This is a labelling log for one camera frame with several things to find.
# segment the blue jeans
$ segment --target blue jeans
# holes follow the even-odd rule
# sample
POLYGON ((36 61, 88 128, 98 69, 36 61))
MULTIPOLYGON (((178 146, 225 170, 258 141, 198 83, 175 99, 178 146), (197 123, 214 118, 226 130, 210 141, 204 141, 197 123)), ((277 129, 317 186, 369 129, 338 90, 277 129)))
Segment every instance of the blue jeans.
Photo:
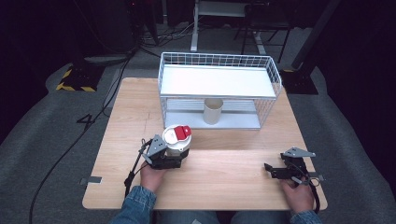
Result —
MULTIPOLYGON (((219 224, 214 211, 160 211, 157 224, 219 224)), ((290 223, 290 212, 241 211, 236 212, 231 224, 283 224, 290 223)))

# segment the denim sleeve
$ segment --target denim sleeve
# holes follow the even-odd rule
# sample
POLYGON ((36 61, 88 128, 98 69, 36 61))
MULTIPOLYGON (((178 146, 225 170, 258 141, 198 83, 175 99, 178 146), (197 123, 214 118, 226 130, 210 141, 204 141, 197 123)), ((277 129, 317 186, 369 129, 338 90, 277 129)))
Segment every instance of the denim sleeve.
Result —
POLYGON ((304 211, 294 215, 291 220, 291 224, 322 224, 320 218, 314 211, 304 211))
POLYGON ((121 211, 110 221, 110 224, 149 223, 156 199, 157 196, 150 190, 134 186, 125 198, 121 211))

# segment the white container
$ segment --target white container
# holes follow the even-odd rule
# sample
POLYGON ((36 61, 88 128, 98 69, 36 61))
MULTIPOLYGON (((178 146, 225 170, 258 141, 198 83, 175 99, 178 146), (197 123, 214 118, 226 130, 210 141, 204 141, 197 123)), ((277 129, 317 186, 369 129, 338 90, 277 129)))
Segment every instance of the white container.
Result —
POLYGON ((282 89, 268 56, 164 52, 158 76, 163 126, 260 129, 282 89), (215 124, 203 119, 205 99, 223 102, 215 124))

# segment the wooden table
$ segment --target wooden table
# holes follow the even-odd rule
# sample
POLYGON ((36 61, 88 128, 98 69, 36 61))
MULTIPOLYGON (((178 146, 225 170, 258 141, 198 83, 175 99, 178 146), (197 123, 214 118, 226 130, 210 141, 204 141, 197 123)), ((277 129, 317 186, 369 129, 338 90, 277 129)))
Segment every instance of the wooden table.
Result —
MULTIPOLYGON (((84 207, 121 208, 123 181, 133 168, 141 139, 162 132, 157 79, 125 78, 92 170, 92 176, 101 176, 102 182, 88 185, 84 207)), ((262 167, 265 162, 285 167, 279 153, 291 147, 306 148, 282 91, 258 131, 192 130, 190 154, 180 169, 166 173, 155 209, 287 210, 278 180, 262 167)), ((304 160, 307 170, 314 172, 312 161, 304 160)), ((139 183, 137 175, 133 185, 139 183)), ((318 195, 325 209, 321 186, 318 195)))

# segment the white wire basket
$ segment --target white wire basket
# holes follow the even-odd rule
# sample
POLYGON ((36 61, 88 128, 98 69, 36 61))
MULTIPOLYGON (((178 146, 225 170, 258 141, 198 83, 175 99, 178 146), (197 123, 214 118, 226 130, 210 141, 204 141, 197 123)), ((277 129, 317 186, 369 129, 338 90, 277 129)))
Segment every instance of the white wire basket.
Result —
POLYGON ((269 56, 164 52, 158 88, 164 128, 260 129, 282 81, 269 56), (207 98, 223 101, 216 124, 203 119, 207 98))

